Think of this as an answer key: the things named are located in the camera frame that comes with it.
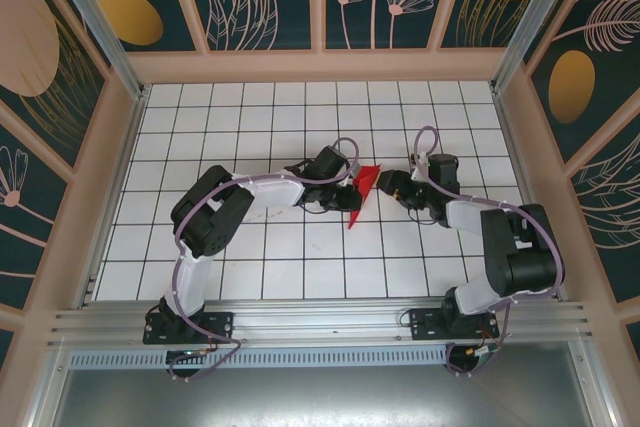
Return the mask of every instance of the white tile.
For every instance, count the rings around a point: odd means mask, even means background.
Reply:
[[[380,190],[378,191],[378,197],[378,201],[380,202],[380,215],[383,221],[410,220],[407,214],[407,209],[402,207],[396,199]]]
[[[458,159],[458,182],[464,187],[482,187],[482,174],[478,159],[463,157]]]
[[[340,130],[369,130],[371,117],[368,105],[339,105]]]
[[[154,225],[151,231],[151,241],[147,260],[176,260],[178,247],[176,246],[173,225]]]
[[[209,270],[209,278],[207,279],[207,286],[204,290],[205,300],[218,300],[220,299],[220,288],[222,287],[222,266],[224,262],[214,261],[211,269]]]
[[[382,259],[345,260],[347,298],[386,297]]]
[[[344,256],[382,257],[382,241],[378,222],[356,222],[351,229],[344,224]]]
[[[198,178],[202,177],[202,175],[205,174],[211,167],[217,165],[225,169],[227,172],[231,173],[236,170],[235,164],[235,160],[203,160],[202,162],[200,162],[200,173],[198,174]]]
[[[425,257],[461,255],[456,229],[447,229],[438,224],[420,225],[420,235]]]
[[[240,128],[240,107],[211,107],[208,132],[237,132]]]
[[[304,132],[274,132],[271,137],[271,157],[274,159],[304,157]]]
[[[380,220],[380,211],[378,208],[378,191],[372,189],[369,192],[369,195],[364,202],[362,203],[362,207],[360,208],[360,213],[358,214],[358,220],[352,227],[355,229],[356,225],[359,225],[361,222],[377,222]]]
[[[466,104],[483,104],[492,103],[491,89],[489,82],[460,82],[460,90],[462,90],[462,98]]]
[[[487,194],[490,199],[498,202],[509,202],[516,207],[522,205],[522,196],[517,187],[487,187]]]
[[[369,103],[371,104],[398,104],[400,94],[397,82],[368,82]]]
[[[238,134],[235,133],[207,134],[204,139],[202,158],[214,160],[234,159],[236,157],[237,142]]]
[[[238,159],[268,159],[271,150],[270,132],[240,132]]]
[[[378,159],[380,170],[406,170],[409,171],[409,158],[398,157],[395,159]]]
[[[150,225],[116,226],[107,260],[144,260],[150,233]]]
[[[478,160],[487,187],[515,187],[518,185],[509,157],[480,157]]]
[[[171,288],[171,277],[175,267],[175,261],[145,262],[138,300],[160,300]]]
[[[147,109],[142,122],[142,133],[172,132],[178,109]]]
[[[264,258],[264,224],[240,224],[233,240],[227,245],[225,259]]]
[[[431,93],[429,82],[413,81],[398,82],[400,86],[400,101],[403,104],[430,104]]]
[[[472,133],[478,156],[509,155],[501,130],[474,130]]]
[[[226,105],[229,107],[242,105],[242,90],[244,84],[215,84],[211,105]]]
[[[482,237],[480,235],[464,230],[460,230],[459,235],[464,255],[484,255],[484,247],[482,246]]]
[[[445,154],[457,157],[475,157],[476,149],[470,130],[441,130],[440,145]]]
[[[415,222],[383,222],[385,257],[421,257],[420,231]]]
[[[136,300],[143,262],[105,262],[97,300]]]
[[[262,261],[226,261],[222,276],[222,299],[260,299],[262,296],[262,268]]]
[[[264,263],[264,299],[302,298],[302,260]]]
[[[174,132],[204,132],[207,130],[209,107],[185,107],[178,109]]]
[[[240,114],[240,131],[271,131],[273,107],[243,107]]]
[[[177,107],[182,84],[155,84],[147,107]]]
[[[173,224],[171,211],[186,192],[160,192],[154,224]]]
[[[493,104],[466,104],[472,129],[499,129],[500,121]]]
[[[140,134],[133,160],[166,160],[171,134]]]
[[[273,105],[273,89],[269,82],[244,84],[242,105]]]
[[[323,148],[333,144],[338,139],[338,132],[335,130],[310,131],[306,133],[306,137],[304,156],[315,159]],[[302,160],[302,155],[298,154],[294,158]]]
[[[307,105],[336,103],[335,82],[307,82]]]
[[[407,140],[404,131],[374,131],[373,145],[378,157],[407,157]]]
[[[338,130],[338,108],[335,105],[307,105],[307,130]]]
[[[125,192],[120,204],[118,224],[153,223],[157,203],[157,192]]]
[[[458,82],[429,82],[433,103],[455,104],[462,102],[462,94]]]
[[[304,105],[304,82],[278,82],[276,105]]]
[[[211,84],[184,84],[180,95],[180,107],[209,107]]]
[[[162,190],[187,191],[198,180],[199,160],[167,162],[162,179]]]
[[[302,259],[302,224],[268,224],[266,259]]]
[[[238,160],[235,172],[240,175],[260,175],[269,173],[269,161],[264,160]]]
[[[436,104],[438,129],[468,129],[467,111],[462,104]]]
[[[273,130],[304,130],[304,105],[276,105]]]
[[[309,212],[321,212],[322,207],[318,203],[307,204],[305,208],[308,212],[304,213],[304,221],[309,223],[317,222],[342,222],[342,212],[336,212],[335,210],[324,212],[322,214],[310,214]]]
[[[422,259],[387,259],[389,297],[426,297],[427,277]]]
[[[424,261],[430,296],[443,296],[451,287],[467,283],[461,257],[428,257]]]
[[[164,162],[132,162],[126,190],[160,190]]]
[[[342,260],[307,260],[304,269],[305,299],[344,298]]]
[[[465,257],[464,265],[467,268],[467,278],[469,282],[478,277],[486,276],[487,272],[484,268],[483,257]]]
[[[304,220],[304,210],[300,207],[273,207],[267,209],[267,221],[269,224],[282,222],[302,223]]]
[[[342,258],[342,225],[317,222],[305,225],[306,259]]]
[[[313,134],[313,132],[307,132],[307,148],[309,147],[309,135],[311,134]],[[334,137],[328,145],[331,145],[338,138],[337,132],[331,132],[331,134]],[[360,158],[373,157],[373,137],[370,130],[340,130],[340,137],[349,137],[358,144],[358,149],[360,149]],[[341,150],[341,152],[350,159],[353,158],[355,150],[351,144],[341,142],[341,148],[344,149]]]
[[[366,82],[338,82],[339,104],[368,104]]]
[[[403,105],[404,125],[406,129],[421,129],[425,125],[436,126],[433,106],[429,104]]]
[[[202,134],[173,134],[169,148],[169,160],[200,160],[202,156]]]
[[[371,125],[373,130],[404,129],[400,105],[372,105]]]

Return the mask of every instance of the metal strip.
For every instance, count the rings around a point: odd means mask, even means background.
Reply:
[[[109,26],[109,22],[105,18],[102,10],[98,6],[96,0],[72,0],[76,8],[82,14],[83,19],[91,29],[96,40],[102,47],[102,51],[116,72],[122,78],[122,82],[132,97],[137,98],[140,95],[141,82],[138,79],[133,66],[129,62],[124,48],[120,41],[116,38],[113,30]]]
[[[247,347],[356,347],[416,345],[400,316],[411,308],[437,308],[440,299],[342,301],[216,302],[207,311],[234,312],[234,337]],[[59,312],[49,348],[84,350],[179,350],[184,346],[142,344],[144,315],[151,303],[91,304],[82,311]],[[520,302],[512,308],[507,342],[568,341],[588,338],[591,331],[580,303]],[[420,345],[441,344],[424,341]],[[205,348],[207,345],[190,346]]]
[[[157,370],[166,369],[169,351],[76,351],[69,370]],[[297,349],[244,349],[222,364],[226,369],[277,369],[319,367],[377,367],[397,365],[442,365],[446,346],[342,347]],[[176,364],[192,369],[213,365],[224,351]]]
[[[494,75],[494,88],[498,94],[509,85],[555,2],[556,0],[531,0],[527,6]]]
[[[135,145],[138,127],[140,126],[144,109],[147,105],[148,96],[149,89],[145,88],[142,95],[134,100],[133,108],[129,114],[127,130],[120,145],[118,158],[115,164],[116,167],[112,172],[107,194],[103,201],[96,230],[89,248],[90,255],[88,256],[87,262],[84,266],[82,278],[86,280],[80,284],[76,291],[74,303],[72,304],[77,306],[77,308],[80,308],[84,304],[89,283],[91,282],[91,276],[95,274],[100,267],[102,254],[109,238],[109,231],[111,230],[113,217],[115,216],[116,209],[118,208],[118,199],[120,198],[120,192],[122,191],[122,186],[125,181],[127,167]]]

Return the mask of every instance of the red object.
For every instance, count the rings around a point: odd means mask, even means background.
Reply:
[[[362,195],[362,205],[364,205],[365,200],[367,200],[367,197],[369,196],[369,192],[371,192],[373,185],[376,183],[376,180],[378,180],[378,175],[380,175],[379,165],[363,165],[360,167],[360,172],[356,178],[353,179],[353,185],[356,186],[358,192]],[[359,210],[351,212],[351,217],[349,218],[349,229],[356,223],[358,215],[360,215]]]

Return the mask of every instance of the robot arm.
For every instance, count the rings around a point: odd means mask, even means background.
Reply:
[[[250,210],[311,203],[318,203],[325,210],[360,210],[362,195],[355,186],[347,183],[348,179],[339,183],[310,185],[291,178],[330,180],[348,166],[349,161],[339,150],[327,146],[315,159],[305,159],[285,167],[281,172],[283,178],[229,187],[213,197],[217,207],[208,203],[200,208],[186,224],[180,239],[185,254],[177,279],[177,295],[187,317],[207,328],[204,325],[205,288],[214,256],[231,242]],[[245,176],[229,173],[219,165],[207,170],[173,208],[171,220],[174,234],[186,216],[213,189],[240,177]],[[193,329],[186,325],[178,313],[171,289],[160,300],[158,313],[147,315],[147,326],[150,326],[144,336],[147,343],[156,343],[157,339],[162,343],[185,343],[194,336]]]

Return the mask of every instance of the purple cable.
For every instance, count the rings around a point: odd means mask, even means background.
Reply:
[[[232,355],[234,355],[240,349],[240,347],[242,346],[242,344],[241,344],[241,342],[239,340],[229,339],[228,337],[223,337],[221,335],[214,334],[213,332],[209,332],[208,330],[205,330],[202,327],[200,327],[198,324],[193,322],[186,315],[186,313],[184,312],[184,309],[182,308],[182,305],[180,304],[180,299],[178,298],[178,276],[180,274],[180,268],[182,267],[182,260],[184,259],[184,255],[186,253],[186,248],[182,244],[182,242],[180,241],[180,238],[182,237],[182,232],[184,232],[184,229],[187,226],[187,224],[189,223],[189,221],[213,197],[218,195],[224,189],[228,189],[229,187],[233,187],[234,185],[249,184],[249,183],[253,183],[253,182],[256,182],[256,181],[260,181],[260,180],[272,180],[272,179],[292,180],[292,181],[295,181],[295,182],[301,182],[303,184],[323,185],[323,184],[332,184],[332,183],[335,183],[335,182],[340,182],[341,180],[346,179],[349,175],[351,175],[351,173],[353,172],[353,170],[356,168],[356,166],[358,164],[358,160],[360,159],[360,148],[358,147],[358,144],[356,143],[356,141],[353,140],[350,137],[340,137],[338,140],[336,140],[333,143],[333,147],[339,145],[340,142],[343,141],[343,140],[347,141],[347,142],[350,142],[353,145],[353,147],[355,148],[355,155],[354,155],[353,161],[351,161],[351,163],[350,163],[349,167],[347,168],[347,170],[341,175],[338,175],[338,176],[336,176],[336,177],[334,177],[332,179],[328,179],[328,180],[302,179],[300,177],[296,177],[295,175],[276,174],[276,173],[274,173],[274,174],[256,175],[255,177],[242,177],[242,178],[233,179],[233,180],[230,180],[229,182],[225,182],[224,184],[219,185],[218,187],[213,189],[211,192],[209,192],[205,197],[203,197],[200,200],[200,202],[198,202],[193,207],[193,209],[191,209],[191,211],[189,211],[189,213],[182,220],[182,222],[180,223],[180,225],[176,229],[176,233],[175,233],[175,242],[176,242],[176,245],[178,246],[178,249],[180,250],[180,255],[178,256],[178,260],[176,261],[176,266],[173,269],[173,275],[171,277],[171,294],[173,296],[173,301],[174,301],[174,303],[176,305],[176,310],[178,311],[178,314],[180,315],[182,320],[184,320],[184,322],[189,327],[191,327],[193,330],[195,330],[196,332],[199,332],[199,333],[207,336],[208,339],[215,339],[215,340],[217,340],[219,342],[225,342],[225,343],[233,343],[233,344],[236,344],[236,346],[230,352],[228,352],[227,354],[222,356],[222,358],[220,358],[220,360],[218,360],[211,367],[208,367],[206,369],[201,369],[198,372],[196,372],[195,374],[193,374],[191,377],[178,377],[175,374],[174,370],[173,370],[173,368],[176,365],[176,363],[180,362],[182,360],[185,360],[185,359],[204,357],[204,356],[208,355],[208,353],[207,354],[202,354],[202,353],[189,354],[189,355],[181,355],[179,357],[176,357],[173,360],[173,362],[171,362],[171,364],[169,365],[169,373],[171,374],[171,377],[173,378],[174,381],[182,380],[183,382],[189,382],[189,381],[192,381],[192,380],[198,380],[198,379],[210,374],[215,369],[217,369],[219,365],[221,365],[224,362],[226,362],[227,359],[229,359]]]

